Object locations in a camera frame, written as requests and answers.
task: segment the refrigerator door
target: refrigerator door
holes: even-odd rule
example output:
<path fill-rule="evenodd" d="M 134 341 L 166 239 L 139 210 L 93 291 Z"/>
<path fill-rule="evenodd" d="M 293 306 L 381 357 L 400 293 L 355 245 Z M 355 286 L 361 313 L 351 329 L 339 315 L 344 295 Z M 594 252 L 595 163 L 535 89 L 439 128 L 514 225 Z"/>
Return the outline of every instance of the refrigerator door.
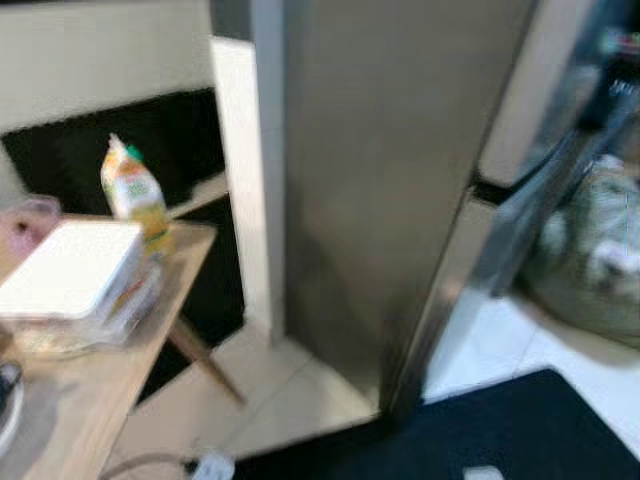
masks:
<path fill-rule="evenodd" d="M 473 281 L 494 296 L 503 295 L 554 208 L 566 194 L 592 135 L 571 130 L 544 166 L 500 204 L 498 215 L 473 273 Z"/>
<path fill-rule="evenodd" d="M 286 328 L 374 402 L 420 319 L 534 4 L 285 3 Z"/>
<path fill-rule="evenodd" d="M 429 360 L 433 360 L 429 365 L 429 372 L 437 375 L 448 360 L 448 350 L 454 349 L 459 341 L 455 334 L 448 334 L 445 344 L 438 345 L 451 312 L 493 228 L 496 213 L 497 209 L 493 205 L 472 197 L 458 216 L 415 335 L 408 348 L 400 350 L 404 353 L 391 358 L 388 370 L 385 370 L 384 378 L 389 385 L 383 389 L 381 405 L 397 418 L 411 414 L 421 398 Z M 467 303 L 476 305 L 477 301 Z M 432 358 L 436 346 L 440 354 Z"/>
<path fill-rule="evenodd" d="M 541 165 L 602 77 L 606 32 L 622 28 L 634 0 L 544 0 L 480 158 L 483 180 L 511 187 Z"/>

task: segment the wall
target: wall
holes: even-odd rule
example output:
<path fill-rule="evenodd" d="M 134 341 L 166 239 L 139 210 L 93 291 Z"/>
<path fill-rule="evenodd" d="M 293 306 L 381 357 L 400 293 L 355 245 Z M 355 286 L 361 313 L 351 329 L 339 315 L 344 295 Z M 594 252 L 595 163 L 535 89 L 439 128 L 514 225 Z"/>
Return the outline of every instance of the wall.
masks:
<path fill-rule="evenodd" d="M 212 83 L 205 0 L 0 8 L 0 132 Z M 0 151 L 0 207 L 23 187 Z"/>
<path fill-rule="evenodd" d="M 215 3 L 212 51 L 245 317 L 277 340 L 284 334 L 282 2 Z"/>

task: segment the white tile floor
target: white tile floor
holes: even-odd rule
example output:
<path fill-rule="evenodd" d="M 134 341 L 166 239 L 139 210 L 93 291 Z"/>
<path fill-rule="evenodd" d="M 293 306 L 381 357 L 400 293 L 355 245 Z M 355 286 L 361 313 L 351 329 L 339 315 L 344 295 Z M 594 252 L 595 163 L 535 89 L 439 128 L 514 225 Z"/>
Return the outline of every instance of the white tile floor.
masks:
<path fill-rule="evenodd" d="M 334 430 L 375 413 L 351 385 L 290 340 L 268 348 L 245 327 L 214 353 L 246 395 L 239 409 L 192 366 L 131 413 L 107 467 L 142 453 L 233 457 Z M 170 465 L 136 469 L 123 480 L 182 480 Z"/>
<path fill-rule="evenodd" d="M 452 317 L 445 335 L 460 340 L 427 384 L 427 402 L 551 367 L 640 458 L 640 351 L 565 325 L 519 294 L 485 297 L 465 317 Z"/>

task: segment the floor mat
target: floor mat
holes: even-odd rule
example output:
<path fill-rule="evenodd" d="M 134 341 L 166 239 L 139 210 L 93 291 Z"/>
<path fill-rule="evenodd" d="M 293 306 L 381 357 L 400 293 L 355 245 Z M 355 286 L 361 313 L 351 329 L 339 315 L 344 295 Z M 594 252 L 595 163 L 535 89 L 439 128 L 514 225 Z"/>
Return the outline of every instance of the floor mat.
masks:
<path fill-rule="evenodd" d="M 239 479 L 640 479 L 640 463 L 552 370 L 237 462 Z"/>

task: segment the wooden table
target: wooden table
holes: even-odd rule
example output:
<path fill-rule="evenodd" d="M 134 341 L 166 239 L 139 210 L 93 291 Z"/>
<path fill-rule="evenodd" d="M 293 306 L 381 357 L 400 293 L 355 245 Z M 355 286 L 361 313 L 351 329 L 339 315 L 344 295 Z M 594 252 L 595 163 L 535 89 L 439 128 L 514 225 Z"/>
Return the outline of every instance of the wooden table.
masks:
<path fill-rule="evenodd" d="M 54 362 L 5 352 L 5 359 L 23 365 L 26 395 L 19 433 L 0 460 L 0 479 L 98 478 L 215 238 L 207 226 L 176 223 L 171 230 L 176 252 L 167 261 L 162 293 L 124 349 Z"/>

